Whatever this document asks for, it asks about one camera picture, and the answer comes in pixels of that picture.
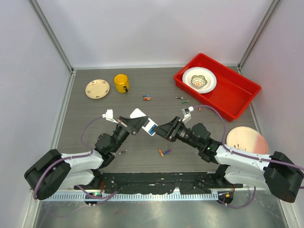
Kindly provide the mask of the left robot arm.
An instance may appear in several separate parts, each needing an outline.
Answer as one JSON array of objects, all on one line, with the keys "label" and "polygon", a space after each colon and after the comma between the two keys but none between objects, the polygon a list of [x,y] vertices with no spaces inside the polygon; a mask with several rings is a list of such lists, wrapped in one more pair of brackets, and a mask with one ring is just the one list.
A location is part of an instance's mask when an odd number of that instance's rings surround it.
[{"label": "left robot arm", "polygon": [[25,180],[34,191],[33,198],[47,199],[59,189],[68,175],[85,170],[89,171],[85,181],[78,181],[75,185],[86,185],[92,190],[97,189],[101,184],[101,177],[93,170],[108,166],[126,138],[130,134],[137,134],[147,122],[147,116],[136,118],[120,116],[113,134],[99,135],[94,148],[89,147],[89,152],[63,154],[57,149],[49,150],[24,174]]}]

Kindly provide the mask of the white remote control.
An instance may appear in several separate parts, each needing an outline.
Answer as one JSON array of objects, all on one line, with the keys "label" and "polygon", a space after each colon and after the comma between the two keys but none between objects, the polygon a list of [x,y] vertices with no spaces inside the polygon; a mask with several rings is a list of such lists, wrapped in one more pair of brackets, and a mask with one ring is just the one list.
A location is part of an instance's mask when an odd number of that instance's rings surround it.
[{"label": "white remote control", "polygon": [[131,119],[135,119],[141,128],[148,133],[148,131],[155,125],[158,126],[156,122],[154,122],[151,118],[149,118],[144,112],[142,112],[139,108],[133,110],[130,114]]}]

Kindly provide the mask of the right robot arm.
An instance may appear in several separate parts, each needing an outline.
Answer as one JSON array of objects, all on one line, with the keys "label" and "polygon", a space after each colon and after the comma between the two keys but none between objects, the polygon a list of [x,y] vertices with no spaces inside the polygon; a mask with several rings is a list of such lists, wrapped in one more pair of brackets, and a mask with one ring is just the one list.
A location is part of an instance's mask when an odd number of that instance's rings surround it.
[{"label": "right robot arm", "polygon": [[202,123],[187,128],[179,117],[153,131],[162,138],[197,149],[206,162],[218,164],[214,176],[217,186],[243,184],[269,190],[275,197],[294,203],[304,179],[303,168],[295,165],[284,153],[253,154],[229,147],[211,138]]}]

